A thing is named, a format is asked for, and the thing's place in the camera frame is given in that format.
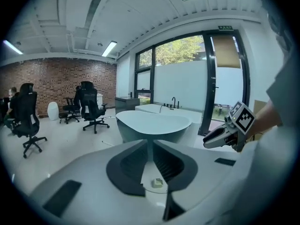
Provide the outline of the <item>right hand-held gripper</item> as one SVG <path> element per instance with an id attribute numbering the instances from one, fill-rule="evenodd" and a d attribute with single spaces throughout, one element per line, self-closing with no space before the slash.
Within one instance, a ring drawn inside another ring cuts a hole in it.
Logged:
<path id="1" fill-rule="evenodd" d="M 247 139 L 247 133 L 255 121 L 255 115 L 241 101 L 238 101 L 225 116 L 225 124 L 218 126 L 203 138 L 207 149 L 231 146 L 241 152 Z M 228 135 L 222 135 L 227 129 Z"/>

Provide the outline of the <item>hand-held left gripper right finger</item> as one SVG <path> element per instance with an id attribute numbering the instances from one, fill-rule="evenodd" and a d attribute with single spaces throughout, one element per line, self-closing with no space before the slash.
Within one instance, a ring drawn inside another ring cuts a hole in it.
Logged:
<path id="1" fill-rule="evenodd" d="M 168 191 L 186 189 L 198 172 L 196 161 L 169 147 L 163 141 L 153 141 L 153 161 L 168 185 Z"/>

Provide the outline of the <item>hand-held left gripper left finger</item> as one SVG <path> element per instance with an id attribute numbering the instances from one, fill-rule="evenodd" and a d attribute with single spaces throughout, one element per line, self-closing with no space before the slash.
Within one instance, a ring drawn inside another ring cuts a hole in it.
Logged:
<path id="1" fill-rule="evenodd" d="M 122 193 L 145 196 L 141 179 L 148 162 L 147 141 L 134 141 L 129 145 L 129 148 L 109 160 L 106 174 L 110 182 Z"/>

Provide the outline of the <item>person's right forearm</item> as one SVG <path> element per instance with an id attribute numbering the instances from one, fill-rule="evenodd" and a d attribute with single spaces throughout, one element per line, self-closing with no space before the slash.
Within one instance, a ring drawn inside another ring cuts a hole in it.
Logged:
<path id="1" fill-rule="evenodd" d="M 256 119 L 247 133 L 247 139 L 274 126 L 282 125 L 279 113 L 271 100 L 256 114 Z"/>

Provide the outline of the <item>small pale green square holder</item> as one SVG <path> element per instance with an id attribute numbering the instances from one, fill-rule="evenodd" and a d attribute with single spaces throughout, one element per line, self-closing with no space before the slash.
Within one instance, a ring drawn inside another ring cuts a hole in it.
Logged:
<path id="1" fill-rule="evenodd" d="M 151 181 L 151 187 L 154 189 L 162 188 L 164 186 L 164 182 L 160 178 L 155 178 Z"/>

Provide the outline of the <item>white rectangular bathtub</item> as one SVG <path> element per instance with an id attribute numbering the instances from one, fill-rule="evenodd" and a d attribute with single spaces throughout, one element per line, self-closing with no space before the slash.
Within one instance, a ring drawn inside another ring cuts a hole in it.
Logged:
<path id="1" fill-rule="evenodd" d="M 135 110 L 149 113 L 157 113 L 163 115 L 174 115 L 174 116 L 182 116 L 189 118 L 191 121 L 190 130 L 193 135 L 198 135 L 198 131 L 200 128 L 200 124 L 202 121 L 202 113 L 194 112 L 190 110 L 184 109 L 176 109 L 176 108 L 168 108 L 163 105 L 156 104 L 148 104 L 148 105 L 139 105 L 135 107 Z"/>

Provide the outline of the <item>oval dark-sided bathtub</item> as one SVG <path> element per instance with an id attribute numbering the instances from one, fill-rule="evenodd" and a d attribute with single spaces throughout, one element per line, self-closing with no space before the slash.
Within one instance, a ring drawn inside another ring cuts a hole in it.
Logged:
<path id="1" fill-rule="evenodd" d="M 191 125 L 186 117 L 138 110 L 119 112 L 116 121 L 125 143 L 143 139 L 179 143 Z"/>

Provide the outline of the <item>cardboard box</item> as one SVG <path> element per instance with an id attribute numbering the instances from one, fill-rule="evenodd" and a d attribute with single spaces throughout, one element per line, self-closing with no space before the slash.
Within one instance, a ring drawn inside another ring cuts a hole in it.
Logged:
<path id="1" fill-rule="evenodd" d="M 257 119 L 268 118 L 273 111 L 273 103 L 271 100 L 263 102 L 255 100 L 254 113 Z"/>

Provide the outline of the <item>black bathtub faucet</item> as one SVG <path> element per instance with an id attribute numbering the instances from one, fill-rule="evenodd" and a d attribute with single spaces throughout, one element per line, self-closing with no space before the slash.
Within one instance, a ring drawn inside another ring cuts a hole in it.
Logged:
<path id="1" fill-rule="evenodd" d="M 168 110 L 176 110 L 176 109 L 179 109 L 180 108 L 180 103 L 179 101 L 176 101 L 176 97 L 172 97 L 172 103 L 171 104 L 168 104 L 168 103 L 163 103 L 161 106 L 160 106 L 160 109 L 159 109 L 159 112 L 161 113 L 161 111 L 163 109 L 168 109 Z"/>

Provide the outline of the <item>black framed glass door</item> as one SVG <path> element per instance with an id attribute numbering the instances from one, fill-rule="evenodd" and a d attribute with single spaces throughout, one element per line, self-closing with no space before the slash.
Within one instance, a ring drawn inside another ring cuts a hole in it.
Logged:
<path id="1" fill-rule="evenodd" d="M 213 36 L 233 36 L 240 58 L 240 69 L 217 67 Z M 207 61 L 207 93 L 198 134 L 205 136 L 224 123 L 225 115 L 237 101 L 249 104 L 250 72 L 246 50 L 238 30 L 209 30 L 203 33 Z"/>

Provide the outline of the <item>grey vanity cabinet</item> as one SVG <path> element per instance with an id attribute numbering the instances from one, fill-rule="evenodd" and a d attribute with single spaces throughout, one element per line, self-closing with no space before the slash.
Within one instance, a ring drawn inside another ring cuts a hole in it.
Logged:
<path id="1" fill-rule="evenodd" d="M 115 98 L 115 112 L 135 110 L 136 106 L 140 105 L 139 98 L 133 97 L 116 97 Z"/>

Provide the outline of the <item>person's grey shirt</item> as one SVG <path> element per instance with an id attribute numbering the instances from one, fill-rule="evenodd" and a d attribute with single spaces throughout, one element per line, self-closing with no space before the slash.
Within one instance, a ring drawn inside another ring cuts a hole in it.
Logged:
<path id="1" fill-rule="evenodd" d="M 232 225 L 300 224 L 300 51 L 287 56 L 267 93 L 282 125 L 248 145 L 255 152 Z"/>

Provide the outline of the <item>black framed window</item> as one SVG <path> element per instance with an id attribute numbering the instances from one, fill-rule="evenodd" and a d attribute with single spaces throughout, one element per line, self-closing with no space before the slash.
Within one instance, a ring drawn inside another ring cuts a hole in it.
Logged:
<path id="1" fill-rule="evenodd" d="M 202 35 L 171 40 L 135 56 L 135 96 L 141 105 L 180 103 L 180 109 L 203 112 L 207 61 Z"/>

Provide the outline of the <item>black office chair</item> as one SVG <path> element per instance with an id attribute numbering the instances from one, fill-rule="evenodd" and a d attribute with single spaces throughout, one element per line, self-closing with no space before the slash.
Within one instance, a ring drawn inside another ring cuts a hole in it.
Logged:
<path id="1" fill-rule="evenodd" d="M 84 121 L 89 122 L 89 124 L 84 126 L 82 130 L 85 131 L 86 128 L 93 127 L 94 133 L 96 134 L 97 125 L 103 125 L 110 128 L 108 124 L 104 123 L 103 118 L 98 120 L 101 116 L 105 115 L 107 104 L 102 104 L 102 108 L 99 108 L 97 102 L 98 92 L 94 88 L 93 83 L 89 81 L 82 81 L 78 94 L 81 106 L 81 116 Z"/>
<path id="2" fill-rule="evenodd" d="M 62 109 L 66 113 L 59 116 L 60 123 L 62 122 L 62 120 L 64 120 L 64 122 L 66 124 L 68 124 L 70 122 L 70 120 L 76 120 L 77 122 L 80 122 L 78 119 L 81 117 L 81 115 L 80 115 L 80 99 L 79 99 L 80 88 L 81 88 L 80 85 L 76 87 L 74 98 L 65 97 L 65 99 L 67 101 L 67 105 L 64 105 L 62 107 Z"/>
<path id="3" fill-rule="evenodd" d="M 46 137 L 37 137 L 40 129 L 40 122 L 36 114 L 36 103 L 38 94 L 33 89 L 33 83 L 24 83 L 21 85 L 19 94 L 16 97 L 15 120 L 13 122 L 12 132 L 20 137 L 27 137 L 28 141 L 24 142 L 23 157 L 27 158 L 26 152 L 33 145 L 41 153 L 42 149 L 37 142 L 47 141 Z"/>

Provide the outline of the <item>brown cardboard sheet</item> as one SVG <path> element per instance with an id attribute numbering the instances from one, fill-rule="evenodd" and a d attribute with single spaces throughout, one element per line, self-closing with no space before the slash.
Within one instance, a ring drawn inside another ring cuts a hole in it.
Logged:
<path id="1" fill-rule="evenodd" d="M 240 69 L 239 53 L 236 49 L 233 36 L 219 35 L 213 36 L 212 39 L 215 48 L 217 67 Z"/>

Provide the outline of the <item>white rounded bin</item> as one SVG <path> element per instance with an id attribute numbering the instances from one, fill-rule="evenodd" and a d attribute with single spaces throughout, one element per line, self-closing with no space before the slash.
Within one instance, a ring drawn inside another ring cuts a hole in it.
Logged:
<path id="1" fill-rule="evenodd" d="M 47 115 L 51 121 L 57 120 L 59 118 L 59 107 L 56 102 L 50 102 L 48 104 Z"/>

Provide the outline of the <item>long ceiling light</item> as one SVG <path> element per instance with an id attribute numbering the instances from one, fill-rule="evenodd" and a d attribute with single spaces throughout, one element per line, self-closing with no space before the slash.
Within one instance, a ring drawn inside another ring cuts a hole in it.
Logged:
<path id="1" fill-rule="evenodd" d="M 15 47 L 13 44 L 11 44 L 9 41 L 3 40 L 3 44 L 6 45 L 7 47 L 9 47 L 11 50 L 16 52 L 17 54 L 23 55 L 23 53 L 17 47 Z"/>
<path id="2" fill-rule="evenodd" d="M 104 50 L 104 52 L 102 53 L 103 57 L 107 57 L 108 54 L 112 51 L 112 49 L 117 45 L 117 42 L 115 41 L 111 41 L 109 43 L 109 45 L 106 47 L 106 49 Z"/>

